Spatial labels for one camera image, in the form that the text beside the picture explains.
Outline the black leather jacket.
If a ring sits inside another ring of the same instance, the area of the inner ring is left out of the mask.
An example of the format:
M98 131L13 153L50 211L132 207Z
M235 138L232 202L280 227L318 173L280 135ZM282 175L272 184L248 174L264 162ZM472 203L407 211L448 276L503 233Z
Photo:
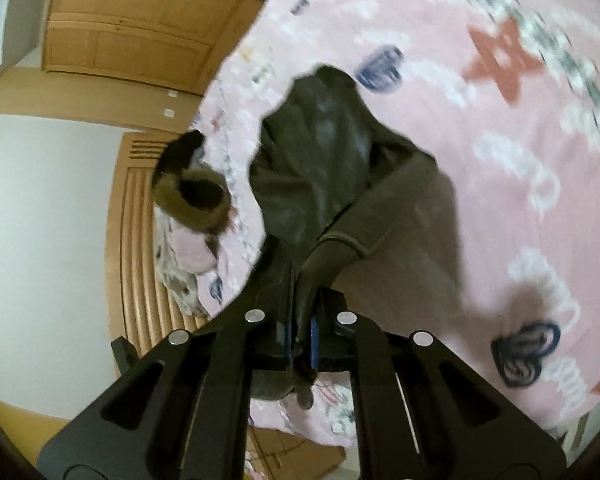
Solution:
M434 158L382 124L354 80L322 66L262 120L249 167L265 230L245 288L204 330L204 393L313 402L314 320L332 293L384 330L436 332L458 307L456 196Z

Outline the wooden bed headboard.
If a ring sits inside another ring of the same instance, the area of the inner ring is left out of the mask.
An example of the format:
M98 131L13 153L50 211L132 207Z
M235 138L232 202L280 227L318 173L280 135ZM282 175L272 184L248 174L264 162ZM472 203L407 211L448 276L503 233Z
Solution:
M162 130L126 132L114 166L105 244L109 335L125 338L141 356L172 330L193 332L207 321L181 314L155 272L151 177L177 137Z

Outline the pink patterned pillow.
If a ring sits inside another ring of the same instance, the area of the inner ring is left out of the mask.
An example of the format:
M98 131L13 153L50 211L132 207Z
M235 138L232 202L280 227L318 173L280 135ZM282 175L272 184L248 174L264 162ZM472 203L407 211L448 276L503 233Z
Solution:
M157 278L184 315L215 318L230 296L225 233L192 231L154 208Z

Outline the pink printed bed blanket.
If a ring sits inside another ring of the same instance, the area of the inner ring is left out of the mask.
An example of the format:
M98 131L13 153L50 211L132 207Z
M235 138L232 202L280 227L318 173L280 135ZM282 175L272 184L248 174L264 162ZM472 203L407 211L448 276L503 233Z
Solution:
M232 194L230 296L264 226L262 120L328 64L456 196L458 307L433 332L541 427L600 405L600 0L268 0L193 125Z

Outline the black fur-trimmed garment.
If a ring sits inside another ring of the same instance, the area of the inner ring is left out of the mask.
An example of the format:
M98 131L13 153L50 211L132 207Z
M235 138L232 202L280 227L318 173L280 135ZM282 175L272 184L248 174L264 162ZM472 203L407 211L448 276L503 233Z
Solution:
M218 235L230 220L225 178L201 160L206 138L199 130L183 133L161 153L151 177L155 204L193 232Z

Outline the wooden wardrobe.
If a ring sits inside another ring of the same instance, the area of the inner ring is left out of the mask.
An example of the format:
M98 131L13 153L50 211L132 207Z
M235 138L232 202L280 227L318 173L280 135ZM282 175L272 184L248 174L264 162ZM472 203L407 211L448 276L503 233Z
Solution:
M46 72L201 96L264 0L50 0Z

